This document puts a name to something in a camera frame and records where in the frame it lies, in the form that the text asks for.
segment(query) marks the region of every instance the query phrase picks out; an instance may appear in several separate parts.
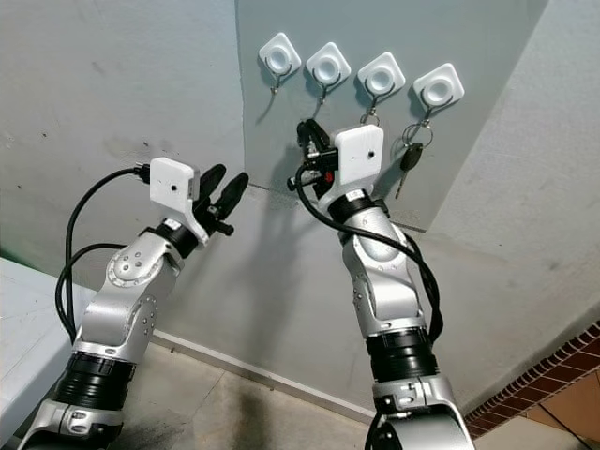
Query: concrete floor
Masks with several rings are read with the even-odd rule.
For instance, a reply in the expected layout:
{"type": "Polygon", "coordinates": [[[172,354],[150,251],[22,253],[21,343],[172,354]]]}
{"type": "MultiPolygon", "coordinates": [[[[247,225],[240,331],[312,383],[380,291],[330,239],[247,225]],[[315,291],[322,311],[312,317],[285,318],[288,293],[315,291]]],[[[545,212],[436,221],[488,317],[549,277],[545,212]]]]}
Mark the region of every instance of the concrete floor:
{"type": "MultiPolygon", "coordinates": [[[[111,450],[345,450],[363,448],[368,428],[154,344],[137,369],[125,412],[111,450]]],[[[568,433],[522,417],[475,446],[583,448],[568,433]]]]}

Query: white table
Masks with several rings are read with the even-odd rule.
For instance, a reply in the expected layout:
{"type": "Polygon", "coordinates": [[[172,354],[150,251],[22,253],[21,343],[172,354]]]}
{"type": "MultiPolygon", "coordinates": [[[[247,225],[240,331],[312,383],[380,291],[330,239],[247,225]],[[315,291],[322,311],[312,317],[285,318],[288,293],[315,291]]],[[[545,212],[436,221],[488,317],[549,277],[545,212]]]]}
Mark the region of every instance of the white table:
{"type": "MultiPolygon", "coordinates": [[[[68,335],[54,310],[55,285],[56,277],[0,259],[0,446],[36,408],[69,358],[68,335]]],[[[77,319],[94,294],[73,287],[77,319]]]]}

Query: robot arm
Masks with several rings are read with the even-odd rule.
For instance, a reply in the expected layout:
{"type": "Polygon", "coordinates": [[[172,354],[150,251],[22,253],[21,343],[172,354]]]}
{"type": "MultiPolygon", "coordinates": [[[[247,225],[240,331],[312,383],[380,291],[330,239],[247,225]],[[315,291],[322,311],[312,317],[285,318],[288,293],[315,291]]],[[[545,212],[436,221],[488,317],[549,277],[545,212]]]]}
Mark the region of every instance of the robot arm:
{"type": "Polygon", "coordinates": [[[123,426],[122,408],[135,367],[153,334],[184,259],[202,249],[239,203],[248,175],[240,173],[214,204],[210,194],[225,175],[217,165],[197,169],[165,157],[150,164],[150,198],[161,213],[110,259],[106,279],[83,314],[67,368],[42,402],[21,449],[106,448],[123,426]]]}
{"type": "Polygon", "coordinates": [[[383,130],[367,125],[329,138],[310,119],[298,126],[298,142],[305,163],[288,186],[317,219],[340,231],[353,304],[371,357],[377,415],[366,449],[473,450],[450,383],[431,350],[441,316],[433,321],[432,337],[408,271],[407,255],[418,261],[420,253],[410,251],[384,203],[369,197],[381,169],[383,130]],[[307,185],[314,187],[317,207],[304,193],[307,185]]]}

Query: white wall hook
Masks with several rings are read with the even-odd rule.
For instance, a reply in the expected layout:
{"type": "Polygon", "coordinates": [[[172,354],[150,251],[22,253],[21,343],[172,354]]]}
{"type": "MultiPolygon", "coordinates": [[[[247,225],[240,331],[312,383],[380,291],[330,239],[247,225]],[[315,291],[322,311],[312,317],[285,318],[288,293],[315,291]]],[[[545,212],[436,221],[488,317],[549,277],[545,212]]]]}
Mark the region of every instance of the white wall hook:
{"type": "Polygon", "coordinates": [[[465,95],[454,66],[446,63],[417,78],[412,89],[426,109],[441,108],[459,101],[465,95]]]}
{"type": "Polygon", "coordinates": [[[302,66],[298,52],[285,33],[277,33],[259,50],[259,56],[266,68],[275,78],[271,93],[275,95],[281,85],[281,79],[294,73],[302,66]]]}
{"type": "Polygon", "coordinates": [[[371,95],[371,106],[368,113],[360,118],[360,123],[365,124],[369,117],[373,117],[379,125],[379,117],[375,113],[377,103],[399,90],[406,83],[406,78],[390,52],[380,54],[362,67],[356,77],[371,95]]]}
{"type": "Polygon", "coordinates": [[[323,104],[327,91],[342,83],[352,73],[350,65],[333,42],[326,43],[318,52],[307,60],[307,70],[321,87],[319,102],[323,104]]]}

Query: key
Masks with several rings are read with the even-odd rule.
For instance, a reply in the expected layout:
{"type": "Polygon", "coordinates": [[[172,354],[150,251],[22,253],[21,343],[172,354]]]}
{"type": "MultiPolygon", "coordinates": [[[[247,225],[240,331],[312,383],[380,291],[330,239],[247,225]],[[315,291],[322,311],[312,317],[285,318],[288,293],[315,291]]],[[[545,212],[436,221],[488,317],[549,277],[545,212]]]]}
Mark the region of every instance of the key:
{"type": "Polygon", "coordinates": [[[421,159],[421,155],[423,154],[424,146],[421,142],[415,142],[409,144],[409,148],[402,155],[402,159],[400,160],[400,169],[403,171],[402,178],[400,178],[400,184],[397,185],[396,198],[400,195],[400,191],[402,190],[402,186],[404,186],[404,182],[406,181],[406,177],[409,172],[414,169],[414,166],[417,165],[419,159],[421,159]]]}

